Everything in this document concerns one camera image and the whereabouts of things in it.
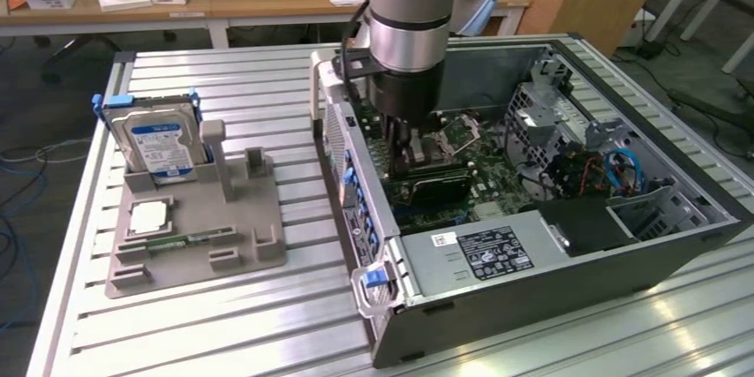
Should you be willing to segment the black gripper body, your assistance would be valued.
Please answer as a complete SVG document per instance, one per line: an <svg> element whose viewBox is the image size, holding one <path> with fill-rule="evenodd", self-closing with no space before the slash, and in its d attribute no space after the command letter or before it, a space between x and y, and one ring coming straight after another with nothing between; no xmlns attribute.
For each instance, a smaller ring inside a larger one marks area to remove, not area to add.
<svg viewBox="0 0 754 377"><path fill-rule="evenodd" d="M420 124L438 105L445 63L422 72L384 71L370 77L369 96L377 110L410 124Z"/></svg>

